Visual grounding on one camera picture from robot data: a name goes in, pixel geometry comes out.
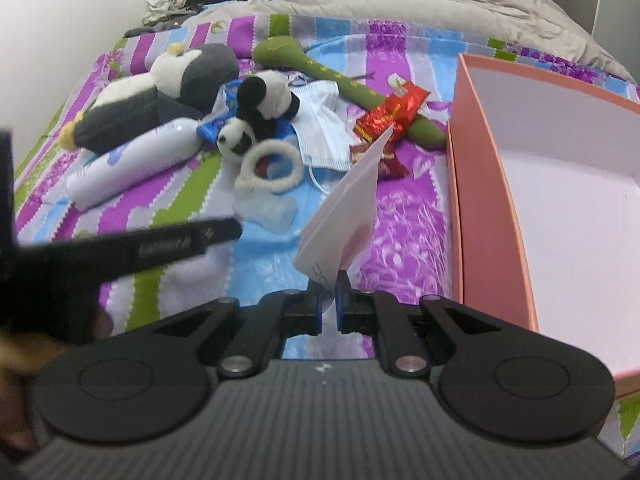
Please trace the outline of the white paper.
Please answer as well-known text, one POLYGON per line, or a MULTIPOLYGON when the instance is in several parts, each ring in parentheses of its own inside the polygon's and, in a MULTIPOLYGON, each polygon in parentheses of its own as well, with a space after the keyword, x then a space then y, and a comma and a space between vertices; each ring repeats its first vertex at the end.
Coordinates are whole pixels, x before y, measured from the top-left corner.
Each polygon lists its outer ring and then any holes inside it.
POLYGON ((393 133, 387 128, 334 186, 303 228, 294 268, 304 274, 322 300, 334 295, 338 274, 371 243, 376 217, 378 163, 393 133))

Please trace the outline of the small panda plush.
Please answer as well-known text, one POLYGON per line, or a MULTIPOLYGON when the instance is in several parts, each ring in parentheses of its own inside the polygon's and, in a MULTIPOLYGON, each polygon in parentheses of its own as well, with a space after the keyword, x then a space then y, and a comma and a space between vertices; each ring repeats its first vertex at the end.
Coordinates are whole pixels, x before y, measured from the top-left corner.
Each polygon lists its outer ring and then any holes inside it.
POLYGON ((222 158, 240 164, 256 144, 276 137, 280 119, 290 122, 298 113, 299 98, 288 80, 274 70, 245 78, 236 92, 235 115, 226 119, 216 137, 222 158))

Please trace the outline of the clear plastic wrapper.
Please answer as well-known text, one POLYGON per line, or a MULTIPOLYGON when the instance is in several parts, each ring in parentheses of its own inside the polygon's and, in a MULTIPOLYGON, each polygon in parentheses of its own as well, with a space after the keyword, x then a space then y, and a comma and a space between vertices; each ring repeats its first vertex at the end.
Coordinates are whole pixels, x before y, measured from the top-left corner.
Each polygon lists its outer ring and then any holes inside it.
POLYGON ((259 224, 273 233, 284 233, 298 211, 293 197, 280 196, 259 188, 236 188, 232 208, 244 221, 259 224))

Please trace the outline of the white lotion bottle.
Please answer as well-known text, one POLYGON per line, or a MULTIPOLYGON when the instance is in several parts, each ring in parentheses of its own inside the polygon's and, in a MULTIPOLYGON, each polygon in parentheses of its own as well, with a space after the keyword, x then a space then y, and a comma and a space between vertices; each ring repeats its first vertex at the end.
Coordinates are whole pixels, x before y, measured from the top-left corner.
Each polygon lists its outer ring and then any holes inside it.
POLYGON ((178 118, 93 159, 67 178, 70 202, 85 211, 185 162, 202 146, 196 130, 195 119, 178 118))

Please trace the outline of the white face mask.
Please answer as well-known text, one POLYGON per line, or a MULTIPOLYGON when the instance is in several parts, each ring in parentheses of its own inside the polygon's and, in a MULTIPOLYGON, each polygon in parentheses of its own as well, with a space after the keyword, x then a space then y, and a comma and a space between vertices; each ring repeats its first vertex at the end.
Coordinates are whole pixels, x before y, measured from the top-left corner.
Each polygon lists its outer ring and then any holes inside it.
POLYGON ((328 80, 296 79, 288 88, 299 100, 291 125, 303 164, 314 186, 329 195, 330 190, 318 180, 316 171, 347 172, 352 166, 350 147, 356 144, 355 136, 347 131, 346 122, 336 112, 340 97, 337 84, 328 80))

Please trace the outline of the colourful striped bedsheet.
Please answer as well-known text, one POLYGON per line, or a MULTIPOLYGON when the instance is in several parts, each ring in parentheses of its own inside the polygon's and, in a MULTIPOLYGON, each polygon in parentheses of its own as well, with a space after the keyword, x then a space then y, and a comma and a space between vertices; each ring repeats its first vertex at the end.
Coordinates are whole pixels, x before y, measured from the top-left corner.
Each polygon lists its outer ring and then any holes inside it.
MULTIPOLYGON (((119 76, 145 72, 174 41, 189 46, 220 42, 238 58, 243 73, 255 65, 250 55, 259 41, 291 36, 316 61, 347 76, 362 78, 372 90, 385 92, 387 79, 399 75, 430 94, 428 116, 448 122, 458 57, 462 53, 528 64, 570 76, 636 100, 639 89, 609 70, 566 55, 504 42, 449 26, 405 21, 311 18, 293 14, 249 15, 203 23, 176 32, 120 40, 102 54, 53 119, 18 173, 15 229, 23 243, 48 242, 144 226, 226 216, 231 211, 234 169, 212 151, 135 186, 88 211, 77 210, 66 193, 67 178, 88 160, 85 153, 63 151, 56 137, 77 112, 119 76)), ((448 171, 444 154, 399 145, 408 176, 378 186, 378 218, 366 260, 356 267, 354 282, 387 290, 411 302, 429 292, 451 290, 448 171)), ((271 234, 248 224, 242 238, 212 248, 204 257, 144 272, 103 286, 101 304, 118 332, 132 330, 222 295, 254 304, 266 292, 303 287, 294 269, 299 234, 322 202, 322 192, 336 174, 318 170, 293 191, 298 211, 292 226, 271 234)))

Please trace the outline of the green plush massage stick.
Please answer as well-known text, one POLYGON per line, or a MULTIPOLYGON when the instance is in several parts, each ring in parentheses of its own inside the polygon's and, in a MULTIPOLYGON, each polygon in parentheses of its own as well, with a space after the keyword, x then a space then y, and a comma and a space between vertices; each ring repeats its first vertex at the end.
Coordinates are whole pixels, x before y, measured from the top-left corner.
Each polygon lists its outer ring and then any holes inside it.
MULTIPOLYGON (((386 96, 369 89, 359 81, 313 60, 306 55, 299 41, 290 36, 275 36, 262 40, 254 47, 252 59, 265 68, 288 68, 298 70, 314 79, 334 81, 343 99, 357 104, 364 110, 373 110, 386 99, 386 96)), ((422 116, 418 116, 412 122, 407 136, 414 144, 430 151, 443 151, 447 145, 446 134, 437 128, 434 122, 422 116)))

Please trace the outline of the red candy wrapper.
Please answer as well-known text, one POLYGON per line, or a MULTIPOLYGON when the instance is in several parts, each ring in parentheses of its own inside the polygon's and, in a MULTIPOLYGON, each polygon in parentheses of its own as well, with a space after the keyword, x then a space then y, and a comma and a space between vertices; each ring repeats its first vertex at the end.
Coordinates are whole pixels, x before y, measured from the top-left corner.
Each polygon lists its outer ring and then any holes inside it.
POLYGON ((409 171, 397 158, 395 143, 408 133, 429 95, 429 91, 406 81, 386 96, 379 106, 359 117, 354 125, 354 133, 360 143, 349 148, 352 161, 360 159, 380 136, 390 130, 390 137, 378 162, 378 177, 384 180, 407 177, 409 171))

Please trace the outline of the pink cardboard box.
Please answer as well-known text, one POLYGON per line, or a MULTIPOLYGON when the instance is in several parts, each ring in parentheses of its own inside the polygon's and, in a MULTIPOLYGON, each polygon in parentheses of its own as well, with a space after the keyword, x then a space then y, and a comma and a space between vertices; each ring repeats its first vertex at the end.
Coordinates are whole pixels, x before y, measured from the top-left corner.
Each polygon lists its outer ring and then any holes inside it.
POLYGON ((448 125, 454 298, 639 389, 639 101, 462 54, 448 125))

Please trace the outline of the grey white penguin plush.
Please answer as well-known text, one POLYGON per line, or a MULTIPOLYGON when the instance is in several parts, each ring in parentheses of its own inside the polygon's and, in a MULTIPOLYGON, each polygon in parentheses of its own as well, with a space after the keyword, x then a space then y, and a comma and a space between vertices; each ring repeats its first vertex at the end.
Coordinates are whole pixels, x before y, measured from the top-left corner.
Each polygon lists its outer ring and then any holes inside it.
POLYGON ((148 72, 119 78, 58 134, 58 145, 103 155, 177 118, 202 119, 220 88, 239 76, 239 62, 225 44, 186 48, 170 44, 148 72))

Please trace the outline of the white crumpled cloth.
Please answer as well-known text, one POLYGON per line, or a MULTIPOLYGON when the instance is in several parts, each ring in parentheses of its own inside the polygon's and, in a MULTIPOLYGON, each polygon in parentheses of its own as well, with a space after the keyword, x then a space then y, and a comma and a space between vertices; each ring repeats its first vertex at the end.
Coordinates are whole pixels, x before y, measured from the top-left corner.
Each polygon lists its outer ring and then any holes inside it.
POLYGON ((186 0, 145 0, 141 23, 144 26, 154 26, 194 14, 195 11, 186 5, 186 0))

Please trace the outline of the beige duvet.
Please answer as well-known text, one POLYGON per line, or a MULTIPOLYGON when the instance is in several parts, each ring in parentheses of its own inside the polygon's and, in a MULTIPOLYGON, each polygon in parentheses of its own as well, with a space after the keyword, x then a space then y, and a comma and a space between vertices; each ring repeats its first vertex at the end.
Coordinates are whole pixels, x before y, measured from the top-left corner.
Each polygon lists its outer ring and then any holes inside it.
POLYGON ((553 0, 246 0, 213 6, 188 18, 186 24, 250 14, 374 18, 472 32, 636 80, 553 0))

